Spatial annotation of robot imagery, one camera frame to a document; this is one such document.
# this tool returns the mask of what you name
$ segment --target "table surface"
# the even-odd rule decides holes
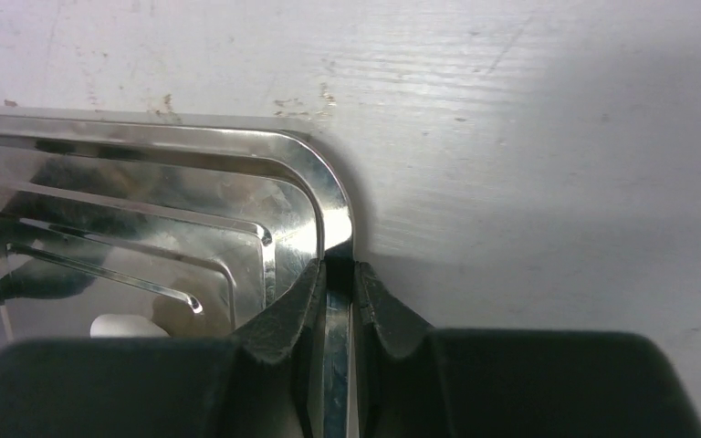
[[[619,329],[701,413],[701,5],[0,0],[0,111],[291,117],[437,326]]]

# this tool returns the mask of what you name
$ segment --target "reflective metal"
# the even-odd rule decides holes
[[[0,345],[85,336],[103,313],[224,336],[311,258],[352,251],[352,229],[287,132],[0,116]],[[324,396],[346,412],[348,303],[327,311]]]

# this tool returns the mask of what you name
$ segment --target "white object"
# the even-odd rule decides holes
[[[91,338],[165,338],[168,333],[141,315],[105,314],[89,326]]]

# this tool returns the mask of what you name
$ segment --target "white tabletop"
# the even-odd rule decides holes
[[[642,333],[701,413],[701,2],[0,0],[23,108],[307,120],[426,319]]]

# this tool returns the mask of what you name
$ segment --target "metal tray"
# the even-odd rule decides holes
[[[337,178],[290,133],[0,115],[0,347],[105,313],[225,336],[351,245]]]

